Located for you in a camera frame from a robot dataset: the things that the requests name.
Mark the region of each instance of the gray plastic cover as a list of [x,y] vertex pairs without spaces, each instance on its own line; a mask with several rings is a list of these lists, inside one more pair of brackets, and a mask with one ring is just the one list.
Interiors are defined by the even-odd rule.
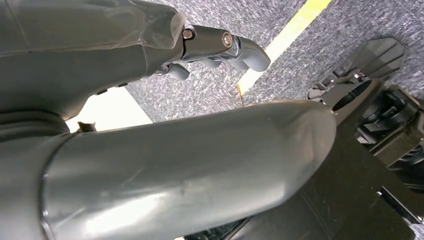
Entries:
[[55,240],[171,240],[287,201],[332,148],[325,105],[285,101],[76,135],[41,193]]
[[185,15],[140,0],[0,0],[0,57],[142,45],[172,49]]

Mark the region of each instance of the black plastic part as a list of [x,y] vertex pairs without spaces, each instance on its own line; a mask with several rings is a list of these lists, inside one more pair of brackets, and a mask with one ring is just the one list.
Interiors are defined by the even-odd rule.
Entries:
[[98,93],[96,93],[96,95],[104,94],[104,93],[106,93],[107,91],[108,91],[107,89],[105,89],[105,90],[103,90],[103,91],[99,91]]
[[185,240],[224,240],[232,237],[234,232],[244,226],[248,218],[185,236]]
[[[422,218],[424,197],[411,192],[354,134],[383,85],[373,80],[347,108],[336,112],[335,143],[301,190],[283,205],[251,217],[229,240],[414,239],[404,213]],[[379,196],[382,187],[401,203],[402,214]]]
[[222,40],[226,30],[199,25],[192,25],[188,28],[194,33],[194,37],[184,40],[182,61],[192,62],[228,50]]
[[363,126],[378,140],[369,151],[389,167],[424,138],[424,113],[418,111],[419,103],[396,85],[390,86],[381,97],[367,110],[373,111]]
[[232,44],[226,51],[199,61],[209,68],[218,67],[221,62],[228,62],[240,71],[252,69],[256,72],[265,71],[271,60],[265,51],[254,41],[232,35]]
[[349,67],[343,76],[361,72],[370,79],[387,81],[400,70],[405,61],[405,47],[394,38],[369,40],[348,58]]
[[424,195],[424,161],[422,161],[422,158],[420,162],[415,164],[398,161],[390,166],[390,169],[411,191]]

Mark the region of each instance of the yellow floor line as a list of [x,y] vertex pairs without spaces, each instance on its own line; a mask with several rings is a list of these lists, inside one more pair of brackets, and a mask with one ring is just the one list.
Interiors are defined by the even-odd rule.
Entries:
[[[266,47],[265,52],[271,59],[271,65],[277,58],[299,37],[312,21],[328,6],[332,0],[307,0],[297,11],[296,15],[287,23],[277,37]],[[251,69],[237,82],[240,95],[244,95],[264,72]]]

